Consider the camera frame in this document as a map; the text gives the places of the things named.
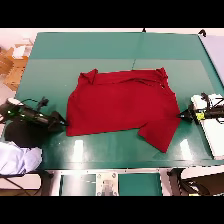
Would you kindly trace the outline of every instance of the black clip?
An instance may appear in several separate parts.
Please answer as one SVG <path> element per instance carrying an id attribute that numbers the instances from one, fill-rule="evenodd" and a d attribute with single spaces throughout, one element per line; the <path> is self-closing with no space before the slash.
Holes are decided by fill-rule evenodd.
<path id="1" fill-rule="evenodd" d="M 204 29 L 202 29 L 198 34 L 202 34 L 204 37 L 206 37 L 206 32 Z"/>

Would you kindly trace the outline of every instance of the green table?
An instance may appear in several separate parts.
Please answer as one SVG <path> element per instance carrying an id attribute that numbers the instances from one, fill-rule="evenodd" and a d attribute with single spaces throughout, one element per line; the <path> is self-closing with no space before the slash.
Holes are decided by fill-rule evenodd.
<path id="1" fill-rule="evenodd" d="M 50 102 L 43 112 L 66 115 L 67 100 L 80 72 L 165 67 L 181 110 L 194 94 L 224 94 L 223 86 L 197 35 L 156 33 L 39 33 L 16 98 Z M 43 145 L 41 169 L 110 169 L 219 165 L 200 126 L 182 122 L 166 154 L 137 135 L 136 129 L 66 137 Z M 79 156 L 76 140 L 83 141 Z"/>

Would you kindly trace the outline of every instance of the folded red garment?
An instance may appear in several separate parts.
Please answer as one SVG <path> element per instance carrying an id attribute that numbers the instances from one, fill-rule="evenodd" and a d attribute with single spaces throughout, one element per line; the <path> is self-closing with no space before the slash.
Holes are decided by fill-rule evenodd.
<path id="1" fill-rule="evenodd" d="M 164 68 L 81 73 L 68 100 L 67 136 L 140 128 L 140 136 L 166 152 L 180 123 L 167 79 Z"/>

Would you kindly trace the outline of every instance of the red cloth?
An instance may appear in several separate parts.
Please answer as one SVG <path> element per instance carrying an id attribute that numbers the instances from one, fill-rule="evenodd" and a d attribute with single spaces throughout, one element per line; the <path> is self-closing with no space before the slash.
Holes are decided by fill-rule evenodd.
<path id="1" fill-rule="evenodd" d="M 166 152 L 180 122 L 167 79 L 164 68 L 81 73 L 68 100 L 67 136 L 140 128 L 140 136 Z"/>

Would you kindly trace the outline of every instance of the shirt sleeve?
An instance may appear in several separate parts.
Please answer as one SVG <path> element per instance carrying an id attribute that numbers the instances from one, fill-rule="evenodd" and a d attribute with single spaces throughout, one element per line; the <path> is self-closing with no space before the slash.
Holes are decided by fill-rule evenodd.
<path id="1" fill-rule="evenodd" d="M 138 134 L 144 137 L 149 144 L 165 153 L 179 123 L 179 118 L 149 121 L 140 128 Z"/>

